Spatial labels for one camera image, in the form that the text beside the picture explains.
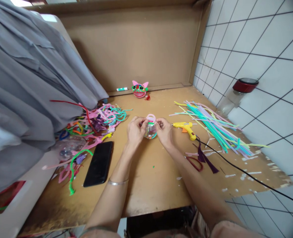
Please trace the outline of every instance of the glue stick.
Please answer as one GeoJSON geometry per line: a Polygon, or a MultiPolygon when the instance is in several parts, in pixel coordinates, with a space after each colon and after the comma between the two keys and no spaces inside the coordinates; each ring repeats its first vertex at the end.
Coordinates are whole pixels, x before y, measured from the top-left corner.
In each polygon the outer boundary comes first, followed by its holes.
{"type": "Polygon", "coordinates": [[[127,91],[128,90],[128,88],[119,88],[119,89],[117,89],[117,91],[127,91]]]}

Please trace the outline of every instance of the white tile wall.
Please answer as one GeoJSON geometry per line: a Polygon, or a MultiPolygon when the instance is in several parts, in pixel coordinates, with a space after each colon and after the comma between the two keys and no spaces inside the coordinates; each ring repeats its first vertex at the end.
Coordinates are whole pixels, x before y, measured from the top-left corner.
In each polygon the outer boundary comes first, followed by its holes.
{"type": "MultiPolygon", "coordinates": [[[[214,105],[237,79],[259,79],[229,119],[268,144],[261,150],[293,180],[293,0],[214,0],[195,75],[214,105]]],[[[293,186],[280,191],[293,198],[293,186]]],[[[227,203],[248,228],[293,237],[293,201],[284,196],[267,191],[227,203]]]]}

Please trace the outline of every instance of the cardboard wall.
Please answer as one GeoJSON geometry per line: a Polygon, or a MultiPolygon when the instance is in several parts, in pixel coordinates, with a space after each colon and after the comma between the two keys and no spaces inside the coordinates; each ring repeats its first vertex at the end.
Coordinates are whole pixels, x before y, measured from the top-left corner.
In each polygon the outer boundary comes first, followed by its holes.
{"type": "Polygon", "coordinates": [[[61,13],[57,5],[39,12],[58,15],[89,70],[109,95],[118,95],[131,93],[116,89],[130,89],[132,80],[148,81],[150,90],[192,84],[211,1],[189,2],[104,11],[79,3],[61,13]],[[76,5],[81,13],[72,11],[76,5]]]}

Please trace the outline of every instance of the dark floor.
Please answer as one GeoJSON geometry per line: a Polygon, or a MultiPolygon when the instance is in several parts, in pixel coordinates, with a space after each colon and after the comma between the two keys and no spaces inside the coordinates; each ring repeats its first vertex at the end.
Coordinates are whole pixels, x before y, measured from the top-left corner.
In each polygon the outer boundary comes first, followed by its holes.
{"type": "Polygon", "coordinates": [[[180,229],[185,223],[191,224],[195,210],[182,207],[151,213],[127,219],[127,232],[130,238],[140,238],[159,230],[180,229]]]}

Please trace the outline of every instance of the forearm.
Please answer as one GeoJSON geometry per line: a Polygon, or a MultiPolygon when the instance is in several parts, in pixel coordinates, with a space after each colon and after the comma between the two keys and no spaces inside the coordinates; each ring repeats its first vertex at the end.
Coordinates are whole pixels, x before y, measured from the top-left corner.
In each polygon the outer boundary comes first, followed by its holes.
{"type": "MultiPolygon", "coordinates": [[[[136,150],[133,144],[127,144],[110,177],[112,182],[123,182],[129,178],[132,156],[136,150]]],[[[120,185],[106,184],[94,211],[85,229],[93,226],[106,226],[117,232],[124,202],[126,199],[128,183],[120,185]]]]}
{"type": "Polygon", "coordinates": [[[239,218],[226,202],[207,184],[200,173],[175,146],[165,146],[165,149],[175,161],[192,200],[211,231],[215,224],[222,220],[241,224],[239,218]]]}

